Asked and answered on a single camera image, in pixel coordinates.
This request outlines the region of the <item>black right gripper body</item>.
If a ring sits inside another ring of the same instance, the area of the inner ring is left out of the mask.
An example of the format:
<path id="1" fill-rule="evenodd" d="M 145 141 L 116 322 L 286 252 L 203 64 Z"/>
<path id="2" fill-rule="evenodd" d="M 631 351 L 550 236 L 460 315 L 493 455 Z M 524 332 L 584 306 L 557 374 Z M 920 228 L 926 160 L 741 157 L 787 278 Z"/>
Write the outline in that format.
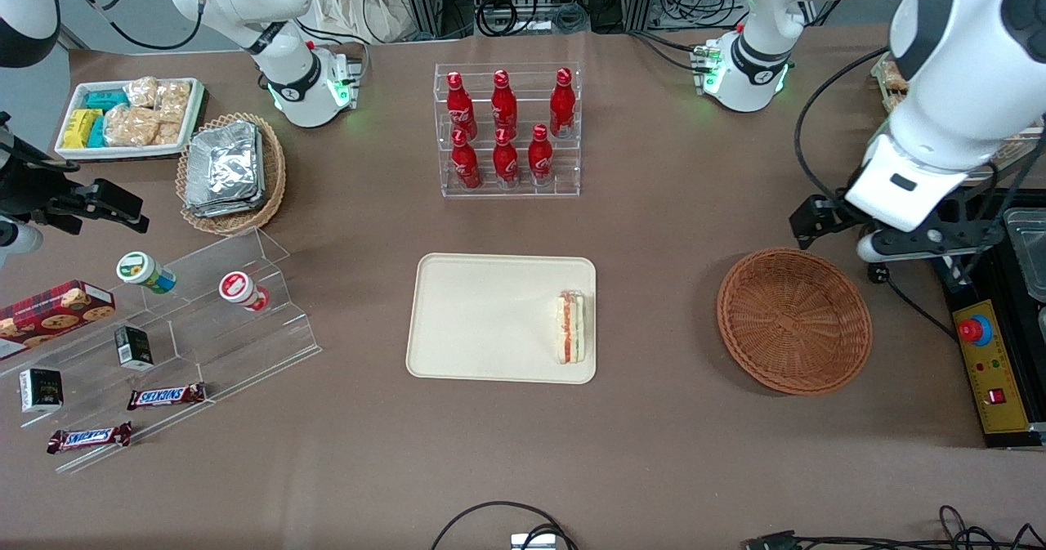
<path id="1" fill-rule="evenodd" d="M 97 217 L 85 196 L 82 184 L 67 175 L 78 171 L 78 163 L 48 158 L 44 152 L 21 140 L 8 128 L 12 115 L 1 114 L 1 211 L 19 222 L 49 226 L 49 210 L 76 217 Z"/>

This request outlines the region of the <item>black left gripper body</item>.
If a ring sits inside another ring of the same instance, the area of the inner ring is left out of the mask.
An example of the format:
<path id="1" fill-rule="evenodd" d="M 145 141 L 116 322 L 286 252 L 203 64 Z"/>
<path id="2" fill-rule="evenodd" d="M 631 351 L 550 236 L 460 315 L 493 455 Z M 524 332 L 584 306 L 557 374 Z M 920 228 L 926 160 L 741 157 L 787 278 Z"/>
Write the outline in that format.
<path id="1" fill-rule="evenodd" d="M 993 217 L 976 217 L 959 199 L 945 199 L 943 207 L 901 197 L 860 206 L 844 201 L 840 207 L 858 219 L 858 225 L 873 225 L 873 232 L 858 242 L 858 256 L 864 261 L 971 255 L 1004 237 L 1000 223 Z"/>

